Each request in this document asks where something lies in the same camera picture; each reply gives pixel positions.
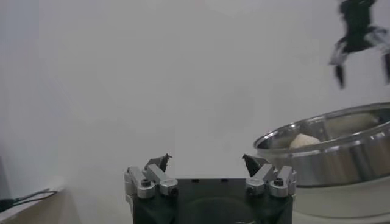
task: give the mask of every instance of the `black cable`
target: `black cable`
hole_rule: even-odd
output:
[[[3,212],[5,210],[8,210],[8,209],[15,207],[15,206],[18,206],[18,205],[30,203],[33,201],[41,201],[41,200],[47,199],[47,198],[55,195],[56,193],[58,193],[58,191],[48,191],[48,189],[45,189],[45,190],[38,191],[36,193],[30,194],[30,195],[27,195],[24,197],[20,197],[20,198],[2,199],[2,200],[0,200],[0,212]],[[41,197],[41,198],[37,198],[37,199],[27,200],[27,199],[32,198],[32,197],[39,195],[39,194],[50,194],[50,195],[45,196],[45,197]]]
[[[34,196],[36,196],[38,194],[44,194],[45,192],[47,192],[49,190],[50,190],[50,188],[46,188],[46,189],[44,189],[42,191],[38,191],[38,192],[35,192],[35,193],[32,193],[32,194],[29,194],[27,196],[23,196],[23,197],[20,197],[20,198],[15,198],[15,202],[24,201],[24,200],[32,198],[32,197],[34,197]]]
[[[58,193],[58,191],[45,191],[45,192],[42,192],[41,194],[47,194],[47,193],[51,193],[51,194],[48,195],[48,196],[42,197],[42,198],[37,198],[37,199],[28,200],[28,201],[22,201],[22,202],[19,202],[19,203],[14,203],[12,205],[12,207],[18,206],[18,205],[23,205],[23,204],[30,203],[30,202],[33,202],[33,201],[41,201],[41,200],[47,199],[47,198],[55,195],[56,193]]]

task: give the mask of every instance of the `white wall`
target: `white wall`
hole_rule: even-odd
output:
[[[131,223],[123,171],[169,152],[176,177],[243,177],[266,131],[386,101],[380,53],[328,58],[337,1],[0,1],[0,138],[12,195],[65,178],[50,217]],[[375,23],[390,28],[390,2]]]

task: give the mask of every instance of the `screw head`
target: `screw head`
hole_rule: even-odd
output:
[[[281,179],[280,177],[277,177],[275,180],[274,180],[274,184],[276,186],[283,186],[284,182],[283,182],[283,179]]]
[[[150,187],[152,185],[152,182],[149,179],[143,179],[141,181],[141,186],[142,187]]]

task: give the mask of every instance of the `silver metal bracket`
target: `silver metal bracket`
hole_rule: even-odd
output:
[[[278,198],[294,195],[297,186],[297,172],[290,166],[283,166],[277,177],[269,183],[269,193]]]
[[[347,60],[348,53],[344,52],[344,49],[346,48],[347,43],[341,42],[337,43],[335,46],[335,50],[333,51],[331,55],[331,59],[329,64],[330,65],[343,65],[344,62]]]
[[[167,176],[156,164],[146,166],[145,176],[159,185],[161,194],[165,196],[177,196],[177,180]]]
[[[390,53],[390,36],[385,28],[374,27],[374,30],[368,33],[365,39],[382,53]]]
[[[126,195],[137,195],[139,198],[152,198],[155,184],[148,180],[138,167],[129,167],[124,175]]]
[[[260,170],[252,177],[245,180],[245,191],[249,195],[261,195],[266,190],[268,182],[275,178],[274,166],[264,164]]]

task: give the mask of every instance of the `wire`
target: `wire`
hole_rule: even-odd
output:
[[[47,194],[47,193],[50,193],[50,195],[45,196],[45,197],[41,197],[41,198],[37,198],[37,199],[32,199],[32,200],[24,201],[25,199],[31,198],[31,197],[33,197],[33,196],[35,196],[35,195],[38,195],[38,194]],[[47,198],[49,198],[49,197],[55,195],[56,193],[58,193],[58,191],[42,191],[42,192],[37,192],[37,193],[34,193],[31,197],[27,197],[27,198],[21,200],[21,201],[18,202],[18,203],[14,203],[14,204],[12,205],[12,207],[18,206],[18,205],[23,205],[23,204],[30,203],[30,202],[33,202],[33,201],[41,201],[41,200],[47,199]]]
[[[42,191],[38,191],[38,192],[35,192],[35,193],[32,193],[32,194],[29,194],[27,196],[23,196],[23,197],[20,197],[20,198],[15,198],[15,203],[19,202],[19,201],[24,201],[24,200],[29,199],[29,198],[32,198],[32,197],[34,197],[34,196],[36,196],[38,194],[44,194],[45,192],[47,192],[49,190],[50,190],[50,188],[46,188],[46,189],[44,189]]]

